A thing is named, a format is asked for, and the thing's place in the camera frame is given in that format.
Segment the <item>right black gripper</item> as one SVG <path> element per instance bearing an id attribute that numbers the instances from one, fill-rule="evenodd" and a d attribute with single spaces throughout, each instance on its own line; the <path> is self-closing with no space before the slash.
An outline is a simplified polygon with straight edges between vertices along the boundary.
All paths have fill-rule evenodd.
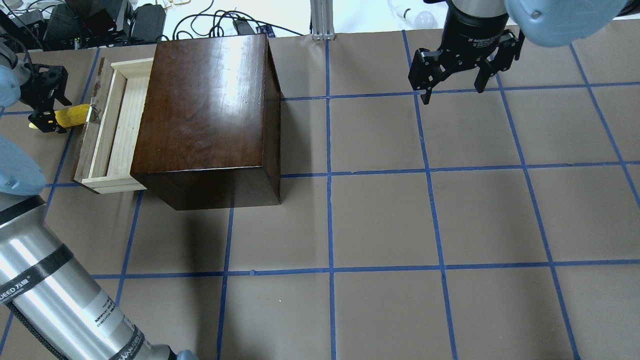
<path id="1" fill-rule="evenodd" d="M 453 73 L 477 66 L 474 87 L 481 94 L 491 77 L 508 71 L 526 39 L 522 30 L 515 36 L 506 29 L 508 19 L 505 5 L 449 5 L 438 50 L 418 48 L 410 64 L 407 79 L 422 104 L 430 104 L 434 88 Z"/>

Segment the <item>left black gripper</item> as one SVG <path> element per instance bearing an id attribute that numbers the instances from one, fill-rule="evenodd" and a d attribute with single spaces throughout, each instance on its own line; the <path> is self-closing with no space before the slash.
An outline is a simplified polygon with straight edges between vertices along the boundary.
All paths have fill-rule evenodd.
<path id="1" fill-rule="evenodd" d="M 29 121 L 42 133 L 66 133 L 71 127 L 62 110 L 53 109 L 54 102 L 70 106 L 66 98 L 68 71 L 61 65 L 25 64 L 29 79 L 20 86 L 20 102 L 34 109 Z"/>

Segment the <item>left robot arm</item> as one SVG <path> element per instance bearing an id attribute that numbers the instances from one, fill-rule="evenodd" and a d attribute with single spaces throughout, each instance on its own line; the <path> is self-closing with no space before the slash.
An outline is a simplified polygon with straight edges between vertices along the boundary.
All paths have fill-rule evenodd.
<path id="1" fill-rule="evenodd" d="M 1 303 L 59 360 L 195 360 L 151 344 L 45 222 L 45 176 L 1 139 Z"/>

